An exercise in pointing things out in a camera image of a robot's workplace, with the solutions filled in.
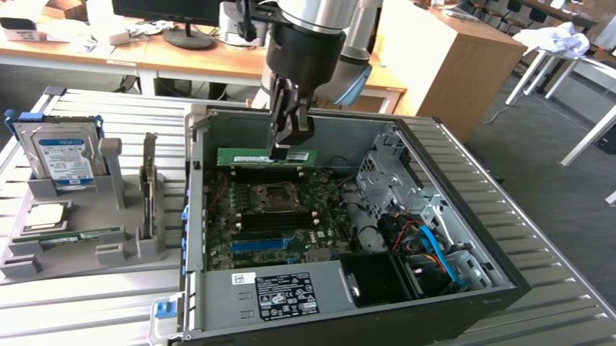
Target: red wire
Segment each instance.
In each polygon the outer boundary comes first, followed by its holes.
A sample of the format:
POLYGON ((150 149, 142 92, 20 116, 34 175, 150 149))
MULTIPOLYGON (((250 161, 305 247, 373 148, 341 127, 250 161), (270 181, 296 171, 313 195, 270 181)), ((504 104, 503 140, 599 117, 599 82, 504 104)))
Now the red wire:
POLYGON ((405 234, 405 229, 407 227, 409 227, 409 225, 413 223, 415 220, 409 220, 407 221, 405 225, 403 226, 403 229, 401 229, 401 233, 397 235, 397 239, 396 239, 396 242, 395 242, 395 250, 397 250, 397 246, 403 240, 403 234, 405 234))
POLYGON ((436 256, 436 255, 433 255, 433 254, 431 254, 429 256, 431 256, 431 257, 435 259, 435 261, 439 263, 439 266, 441 267, 443 272, 447 272, 445 266, 443 265, 441 260, 439 259, 439 256, 436 256))
POLYGON ((210 171, 210 172, 206 172, 205 175, 209 175, 211 173, 217 173, 224 178, 225 186, 222 187, 222 190, 221 190, 220 194, 215 196, 214 202, 211 202, 209 210, 211 210, 214 208, 214 205, 217 204, 217 202, 222 198, 222 195, 225 194, 225 191, 228 190, 228 186, 229 186, 228 176, 221 171, 210 171))

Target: power supply label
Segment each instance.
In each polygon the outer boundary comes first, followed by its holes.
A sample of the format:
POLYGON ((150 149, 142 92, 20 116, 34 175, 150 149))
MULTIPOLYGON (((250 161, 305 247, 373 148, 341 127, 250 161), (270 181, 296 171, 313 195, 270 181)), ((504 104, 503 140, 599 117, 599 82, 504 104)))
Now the power supply label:
POLYGON ((63 185, 79 185, 93 181, 95 175, 90 160, 82 156, 86 150, 83 139, 42 139, 39 145, 51 179, 63 185))
POLYGON ((257 278, 256 285, 264 321, 318 314, 316 291, 306 272, 257 278))

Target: floor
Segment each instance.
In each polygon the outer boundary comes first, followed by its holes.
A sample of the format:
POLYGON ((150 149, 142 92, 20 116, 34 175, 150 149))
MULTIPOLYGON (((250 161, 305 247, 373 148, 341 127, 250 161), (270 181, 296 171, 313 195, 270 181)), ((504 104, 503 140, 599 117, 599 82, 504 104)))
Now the floor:
MULTIPOLYGON (((111 91, 119 85, 119 76, 71 72, 44 68, 20 68, 0 65, 0 110, 30 110, 47 86, 111 91)), ((513 89, 511 79, 503 89, 487 119, 504 106, 513 89)), ((195 84, 195 91, 202 84, 195 84)), ((229 89, 234 100, 250 97, 253 88, 229 89)), ((197 97, 207 95, 207 86, 197 97)), ((571 167, 558 161, 583 138, 587 129, 568 116, 551 110, 540 99, 524 97, 501 114, 492 125, 480 125, 471 145, 496 173, 504 175, 504 188, 530 214, 532 220, 583 275, 616 306, 616 209, 608 207, 606 197, 616 190, 616 156, 590 148, 571 167)), ((8 131, 0 126, 0 145, 8 140, 8 131)))

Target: white cloth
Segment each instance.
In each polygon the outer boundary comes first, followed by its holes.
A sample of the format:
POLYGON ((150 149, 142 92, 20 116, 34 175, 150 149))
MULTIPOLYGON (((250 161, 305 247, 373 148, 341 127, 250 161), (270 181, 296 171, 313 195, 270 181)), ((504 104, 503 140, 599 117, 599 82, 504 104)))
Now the white cloth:
POLYGON ((539 48, 574 59, 583 56, 591 47, 587 36, 574 29, 572 22, 563 23, 558 27, 521 30, 513 39, 527 45, 527 53, 539 48))

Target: monitor stand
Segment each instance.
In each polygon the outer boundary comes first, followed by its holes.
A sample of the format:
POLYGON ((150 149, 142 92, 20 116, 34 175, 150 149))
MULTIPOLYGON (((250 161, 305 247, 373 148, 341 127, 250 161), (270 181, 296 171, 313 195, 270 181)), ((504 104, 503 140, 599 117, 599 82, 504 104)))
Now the monitor stand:
POLYGON ((202 50, 214 45, 214 38, 198 30, 191 30, 190 24, 185 25, 185 30, 166 31, 163 38, 173 46, 183 49, 202 50))

